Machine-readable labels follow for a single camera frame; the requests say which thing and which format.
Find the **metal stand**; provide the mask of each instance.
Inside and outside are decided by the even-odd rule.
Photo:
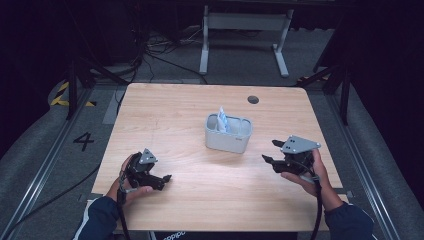
[[[205,6],[203,14],[203,46],[200,57],[199,73],[205,75],[208,71],[209,57],[209,29],[242,29],[242,30],[268,30],[281,31],[278,44],[273,44],[275,59],[282,77],[288,77],[289,72],[283,58],[282,49],[289,30],[293,10],[286,14],[239,14],[239,13],[209,13]]]

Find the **white stripe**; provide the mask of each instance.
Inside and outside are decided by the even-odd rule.
[[[92,204],[94,201],[96,201],[96,200],[97,200],[97,199],[95,199],[95,200],[93,200],[93,201],[88,201],[88,202],[87,202],[87,206],[85,207],[85,210],[84,210],[84,217],[83,217],[83,219],[82,219],[81,226],[79,227],[78,231],[75,233],[75,237],[74,237],[74,239],[73,239],[73,240],[78,240],[79,235],[81,234],[82,229],[84,228],[85,224],[88,222],[88,219],[89,219],[89,217],[88,217],[88,208],[89,208],[89,207],[91,206],[91,204]]]

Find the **jacket sleeve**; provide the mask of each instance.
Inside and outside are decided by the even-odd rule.
[[[89,202],[73,240],[110,239],[113,236],[118,219],[117,205],[111,198],[101,197]]]
[[[325,222],[330,229],[331,240],[374,239],[374,221],[361,208],[343,202],[343,205],[325,212]]]

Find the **person's right hand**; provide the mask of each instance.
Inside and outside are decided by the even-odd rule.
[[[319,150],[313,149],[312,156],[314,157],[314,164],[312,166],[312,169],[315,171],[315,174],[319,176],[321,187],[331,187],[330,181],[328,180],[327,169],[325,168],[324,163],[321,160],[321,154],[319,153]],[[289,172],[282,172],[281,176],[291,182],[299,184],[307,193],[316,196],[315,184],[308,182],[302,179],[300,176]],[[311,178],[311,175],[309,173],[304,174],[304,176]]]
[[[332,209],[340,207],[343,204],[343,201],[340,199],[340,197],[337,195],[337,193],[334,191],[333,187],[330,184],[327,169],[325,168],[324,163],[321,160],[321,154],[319,153],[318,149],[313,149],[312,155],[314,157],[314,164],[312,165],[312,169],[315,171],[315,174],[317,174],[320,178],[320,184],[322,187],[322,204],[325,210],[330,211]],[[302,179],[300,176],[288,172],[282,172],[281,176],[291,182],[299,184],[307,193],[316,197],[316,188],[314,183],[310,183]]]

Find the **white container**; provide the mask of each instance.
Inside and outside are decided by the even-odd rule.
[[[217,130],[218,114],[210,114],[205,123],[206,147],[234,152],[244,153],[250,135],[252,135],[252,123],[246,118],[227,115],[227,121],[231,132],[220,132]]]

